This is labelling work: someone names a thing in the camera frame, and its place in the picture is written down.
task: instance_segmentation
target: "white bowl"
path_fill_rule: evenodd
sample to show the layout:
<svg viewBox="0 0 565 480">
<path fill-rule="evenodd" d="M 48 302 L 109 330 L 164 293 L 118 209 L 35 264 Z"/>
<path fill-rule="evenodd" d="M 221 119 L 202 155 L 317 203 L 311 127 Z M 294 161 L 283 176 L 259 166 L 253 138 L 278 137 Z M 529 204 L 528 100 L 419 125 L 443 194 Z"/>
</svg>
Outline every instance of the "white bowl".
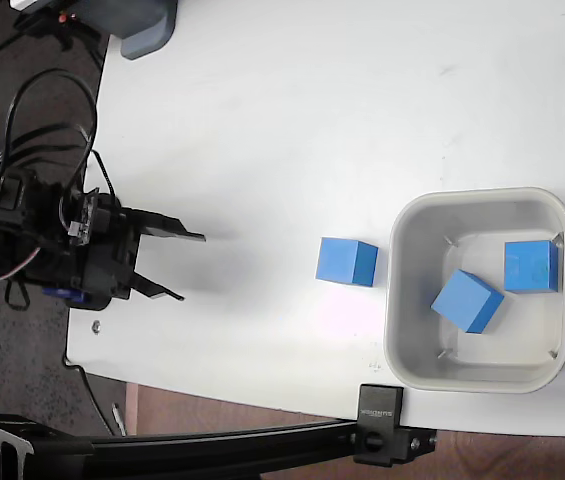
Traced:
<svg viewBox="0 0 565 480">
<path fill-rule="evenodd" d="M 560 246 L 558 293 L 504 291 L 504 244 Z M 423 390 L 528 393 L 565 361 L 565 206 L 539 188 L 435 193 L 417 198 L 391 234 L 384 348 L 406 385 Z M 452 272 L 476 274 L 504 294 L 482 334 L 431 310 Z"/>
</svg>

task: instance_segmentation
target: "black mount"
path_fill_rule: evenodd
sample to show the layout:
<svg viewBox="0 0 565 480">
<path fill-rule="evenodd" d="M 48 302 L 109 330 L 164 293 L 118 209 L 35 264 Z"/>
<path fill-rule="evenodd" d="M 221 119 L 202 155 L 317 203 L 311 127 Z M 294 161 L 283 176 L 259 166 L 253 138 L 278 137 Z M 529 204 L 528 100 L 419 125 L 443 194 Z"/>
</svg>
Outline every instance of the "black mount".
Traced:
<svg viewBox="0 0 565 480">
<path fill-rule="evenodd" d="M 401 387 L 363 385 L 358 420 L 239 432 L 73 437 L 0 414 L 0 479 L 256 479 L 353 455 L 391 467 L 433 452 L 436 431 L 400 426 Z"/>
</svg>

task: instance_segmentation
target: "wire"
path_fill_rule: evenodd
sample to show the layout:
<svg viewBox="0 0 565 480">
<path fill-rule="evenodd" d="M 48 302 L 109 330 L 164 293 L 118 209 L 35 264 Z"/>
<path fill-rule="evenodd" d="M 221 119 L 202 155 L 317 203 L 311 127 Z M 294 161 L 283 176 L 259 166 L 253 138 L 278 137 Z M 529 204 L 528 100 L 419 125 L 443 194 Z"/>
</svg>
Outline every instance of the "wire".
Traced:
<svg viewBox="0 0 565 480">
<path fill-rule="evenodd" d="M 100 420 L 104 425 L 104 428 L 106 428 L 107 432 L 109 432 L 109 435 L 115 436 L 113 428 L 111 428 L 111 424 L 104 416 L 104 412 L 102 411 L 102 408 L 100 408 L 100 404 L 98 403 L 98 400 L 95 398 L 95 394 L 93 393 L 93 390 L 91 389 L 91 384 L 89 383 L 89 378 L 86 376 L 86 371 L 84 371 L 82 365 L 78 365 L 76 363 L 69 363 L 69 358 L 67 357 L 68 348 L 69 348 L 69 324 L 67 322 L 66 343 L 64 344 L 64 353 L 62 354 L 62 366 L 66 370 L 77 370 L 78 372 L 80 372 L 80 377 L 82 378 L 82 383 L 84 384 L 84 388 L 86 388 L 86 392 L 89 394 L 89 399 L 91 400 L 91 403 L 93 404 L 93 407 L 95 408 L 98 417 L 100 417 Z"/>
<path fill-rule="evenodd" d="M 113 412 L 115 423 L 117 423 L 118 425 L 118 430 L 120 430 L 120 435 L 126 437 L 128 433 L 126 430 L 126 425 L 124 424 L 124 419 L 122 418 L 122 414 L 120 413 L 120 406 L 117 403 L 114 403 L 112 405 L 111 411 Z"/>
<path fill-rule="evenodd" d="M 83 148 L 84 145 L 35 145 L 23 148 L 11 155 L 11 166 L 34 153 L 70 152 L 71 150 L 81 150 Z"/>
<path fill-rule="evenodd" d="M 67 80 L 73 82 L 84 94 L 84 97 L 87 100 L 89 105 L 89 111 L 91 114 L 91 128 L 88 133 L 88 140 L 86 145 L 84 146 L 84 152 L 82 154 L 82 158 L 79 162 L 79 165 L 83 165 L 86 163 L 86 159 L 88 158 L 91 149 L 93 148 L 93 142 L 95 141 L 95 133 L 97 131 L 97 124 L 98 124 L 98 112 L 95 104 L 95 97 L 89 86 L 86 84 L 84 80 L 82 80 L 77 75 L 74 75 L 66 70 L 60 68 L 51 68 L 49 70 L 44 70 L 36 75 L 33 75 L 29 78 L 26 82 L 22 84 L 22 86 L 18 89 L 13 100 L 11 101 L 11 105 L 9 106 L 9 110 L 7 113 L 6 124 L 4 127 L 4 150 L 2 152 L 2 163 L 0 166 L 0 178 L 4 175 L 6 168 L 9 167 L 11 162 L 11 150 L 13 149 L 11 136 L 13 131 L 13 122 L 15 120 L 15 115 L 17 113 L 18 107 L 20 106 L 20 102 L 24 94 L 31 88 L 33 85 L 38 83 L 41 79 L 48 77 L 48 76 L 59 76 L 62 78 L 66 78 Z M 67 189 L 72 186 L 72 183 L 69 182 Z"/>
<path fill-rule="evenodd" d="M 26 267 L 29 263 L 31 263 L 33 261 L 33 259 L 37 256 L 38 253 L 40 253 L 41 248 L 37 247 L 35 250 L 33 250 L 33 252 L 31 252 L 29 254 L 28 257 L 26 257 L 24 259 L 24 261 L 22 263 L 20 263 L 19 265 L 17 265 L 15 268 L 13 268 L 13 270 L 11 270 L 10 272 L 5 273 L 4 275 L 0 275 L 0 282 L 2 280 L 8 280 L 9 278 L 11 278 L 13 275 L 15 275 L 16 273 L 18 273 L 20 270 L 22 270 L 24 267 Z"/>
<path fill-rule="evenodd" d="M 109 188 L 109 193 L 111 194 L 111 197 L 113 197 L 113 201 L 115 201 L 115 190 L 113 190 L 113 184 L 111 183 L 109 174 L 106 173 L 106 168 L 104 168 L 104 162 L 102 161 L 102 157 L 100 157 L 100 153 L 97 150 L 91 150 L 91 152 L 93 153 L 93 155 L 95 155 L 95 159 L 97 160 L 98 165 L 100 166 L 100 170 L 102 171 L 102 176 L 104 177 L 104 180 L 106 181 L 106 185 Z"/>
<path fill-rule="evenodd" d="M 58 218 L 60 219 L 62 228 L 68 232 L 69 224 L 66 223 L 66 220 L 64 219 L 64 197 L 60 197 L 60 201 L 58 202 Z"/>
<path fill-rule="evenodd" d="M 59 76 L 65 78 L 71 81 L 72 83 L 74 83 L 82 91 L 82 93 L 84 94 L 87 100 L 89 111 L 91 114 L 91 128 L 89 132 L 87 133 L 80 125 L 73 125 L 70 123 L 56 123 L 28 132 L 12 141 L 11 137 L 13 132 L 13 123 L 15 120 L 18 107 L 20 106 L 20 102 L 24 97 L 24 94 L 29 90 L 29 88 L 31 88 L 33 85 L 38 83 L 41 79 L 49 76 Z M 82 158 L 80 159 L 80 162 L 78 164 L 78 168 L 76 168 L 76 170 L 74 171 L 73 175 L 71 176 L 71 180 L 69 181 L 69 184 L 65 189 L 64 196 L 66 196 L 66 193 L 72 187 L 73 183 L 75 182 L 75 179 L 77 178 L 79 171 L 84 167 L 86 163 L 86 159 L 88 158 L 91 149 L 93 148 L 93 142 L 95 141 L 95 133 L 97 131 L 97 123 L 98 123 L 98 114 L 97 114 L 95 96 L 93 95 L 93 93 L 89 89 L 89 86 L 86 84 L 84 80 L 82 80 L 80 77 L 66 70 L 62 70 L 59 68 L 44 70 L 36 75 L 33 75 L 27 81 L 25 81 L 22 84 L 22 86 L 17 90 L 17 92 L 13 97 L 13 100 L 11 101 L 11 104 L 9 105 L 9 109 L 6 117 L 6 123 L 4 127 L 4 145 L 3 145 L 3 150 L 0 153 L 0 182 L 4 177 L 4 173 L 6 172 L 6 170 L 10 166 L 12 166 L 15 161 L 24 158 L 24 156 L 22 156 L 22 152 L 20 152 L 19 153 L 20 156 L 19 157 L 16 156 L 15 159 L 13 159 L 12 154 L 15 156 L 15 153 L 13 153 L 14 150 L 24 145 L 25 143 L 33 140 L 34 138 L 38 138 L 42 135 L 46 135 L 48 133 L 63 130 L 63 129 L 72 129 L 78 131 L 82 135 L 85 144 L 83 147 Z M 36 151 L 37 150 L 28 151 L 27 154 L 35 153 Z"/>
</svg>

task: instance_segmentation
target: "blue block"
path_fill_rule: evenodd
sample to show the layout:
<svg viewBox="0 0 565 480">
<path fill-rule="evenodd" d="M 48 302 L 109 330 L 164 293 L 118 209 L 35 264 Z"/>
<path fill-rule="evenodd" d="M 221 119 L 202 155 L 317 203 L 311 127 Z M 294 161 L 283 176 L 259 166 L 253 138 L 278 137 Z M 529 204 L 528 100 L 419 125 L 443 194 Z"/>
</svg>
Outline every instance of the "blue block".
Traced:
<svg viewBox="0 0 565 480">
<path fill-rule="evenodd" d="M 349 285 L 373 286 L 378 248 L 344 238 L 323 238 L 315 278 Z"/>
<path fill-rule="evenodd" d="M 431 308 L 467 333 L 482 333 L 504 296 L 478 277 L 456 270 Z"/>
<path fill-rule="evenodd" d="M 516 293 L 558 291 L 558 247 L 553 242 L 511 242 L 504 250 L 505 290 Z"/>
</svg>

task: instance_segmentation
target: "white table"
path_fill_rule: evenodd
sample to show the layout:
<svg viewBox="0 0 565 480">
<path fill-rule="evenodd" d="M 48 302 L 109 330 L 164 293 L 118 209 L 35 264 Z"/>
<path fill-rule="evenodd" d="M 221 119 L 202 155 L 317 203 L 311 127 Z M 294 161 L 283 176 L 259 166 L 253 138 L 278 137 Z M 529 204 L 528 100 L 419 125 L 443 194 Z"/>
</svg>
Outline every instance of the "white table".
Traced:
<svg viewBox="0 0 565 480">
<path fill-rule="evenodd" d="M 185 302 L 71 312 L 91 373 L 354 418 L 360 384 L 399 384 L 383 330 L 403 206 L 504 186 L 565 202 L 565 0 L 181 0 L 166 47 L 118 49 L 96 147 L 124 204 L 208 243 L 142 240 L 137 270 Z M 322 236 L 380 246 L 375 287 L 315 280 Z M 565 435 L 565 367 L 528 395 L 409 390 L 402 420 Z"/>
</svg>

